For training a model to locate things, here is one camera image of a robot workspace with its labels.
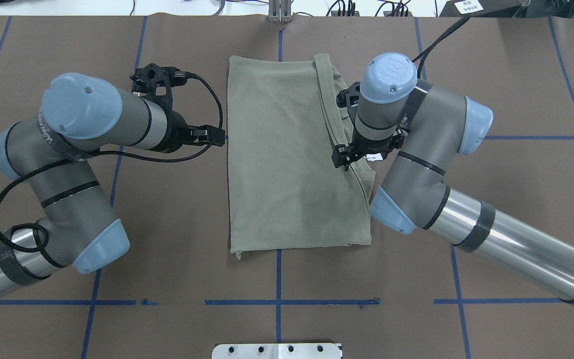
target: green fabric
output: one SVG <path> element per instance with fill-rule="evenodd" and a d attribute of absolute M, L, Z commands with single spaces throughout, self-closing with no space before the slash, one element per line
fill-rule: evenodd
<path fill-rule="evenodd" d="M 335 104 L 347 86 L 329 55 L 270 62 L 230 57 L 228 177 L 231 252 L 369 245 L 375 172 L 333 166 L 353 127 Z"/>

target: folded cloth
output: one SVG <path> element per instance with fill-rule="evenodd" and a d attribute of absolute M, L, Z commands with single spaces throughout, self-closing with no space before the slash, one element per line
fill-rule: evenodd
<path fill-rule="evenodd" d="M 230 57 L 228 177 L 230 252 L 369 245 L 375 172 L 365 159 L 333 166 L 351 141 L 347 86 L 329 55 L 270 62 Z"/>

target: light blue joint cap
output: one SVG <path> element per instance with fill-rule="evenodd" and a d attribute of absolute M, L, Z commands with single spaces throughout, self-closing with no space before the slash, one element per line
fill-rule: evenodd
<path fill-rule="evenodd" d="M 371 216 L 401 234 L 411 234 L 417 228 L 382 187 L 371 202 Z"/>
<path fill-rule="evenodd" d="M 95 271 L 124 255 L 130 249 L 130 241 L 121 220 L 110 223 L 90 242 L 72 263 L 81 274 Z"/>
<path fill-rule="evenodd" d="M 360 94 L 374 104 L 390 104 L 408 95 L 418 83 L 417 69 L 405 55 L 387 52 L 374 57 L 360 82 Z"/>
<path fill-rule="evenodd" d="M 123 102 L 109 82 L 70 72 L 57 76 L 43 93 L 43 117 L 52 129 L 73 139 L 93 139 L 109 131 Z"/>
<path fill-rule="evenodd" d="M 12 130 L 12 126 L 0 134 L 0 172 L 6 175 L 9 180 L 14 181 L 19 178 L 19 175 L 14 172 L 6 156 L 6 139 L 10 130 Z"/>
<path fill-rule="evenodd" d="M 480 105 L 466 98 L 466 122 L 464 124 L 464 136 L 458 153 L 470 155 L 480 147 L 482 140 L 488 133 L 493 123 L 493 111 L 485 105 Z"/>

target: white mounting plate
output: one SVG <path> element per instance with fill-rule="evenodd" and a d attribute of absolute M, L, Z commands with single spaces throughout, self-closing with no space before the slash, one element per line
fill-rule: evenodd
<path fill-rule="evenodd" d="M 342 359 L 342 345 L 334 343 L 217 345 L 212 359 Z"/>

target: robotic arm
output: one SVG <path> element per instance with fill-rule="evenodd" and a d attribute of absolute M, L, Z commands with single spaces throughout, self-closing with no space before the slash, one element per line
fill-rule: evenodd
<path fill-rule="evenodd" d="M 0 171 L 14 180 L 0 195 L 0 203 L 7 190 L 27 179 L 46 213 L 35 224 L 0 231 L 0 297 L 65 266 L 90 273 L 127 252 L 130 243 L 121 220 L 86 162 L 106 154 L 101 146 L 162 153 L 182 145 L 206 146 L 200 154 L 211 145 L 224 145 L 221 104 L 200 76 L 150 64 L 137 69 L 131 79 L 132 94 L 80 73 L 60 75 L 45 91 L 38 116 L 0 135 Z M 187 125 L 172 110 L 171 88 L 188 79 L 200 80 L 214 96 L 221 114 L 219 128 Z M 164 95 L 157 95 L 157 88 L 164 88 Z"/>
<path fill-rule="evenodd" d="M 465 252 L 519 271 L 574 307 L 574 247 L 443 182 L 455 153 L 469 155 L 481 144 L 491 110 L 415 73 L 405 55 L 381 54 L 362 83 L 339 93 L 337 103 L 347 107 L 355 129 L 352 143 L 335 149 L 335 166 L 399 148 L 373 198 L 374 218 L 403 234 L 430 230 Z"/>

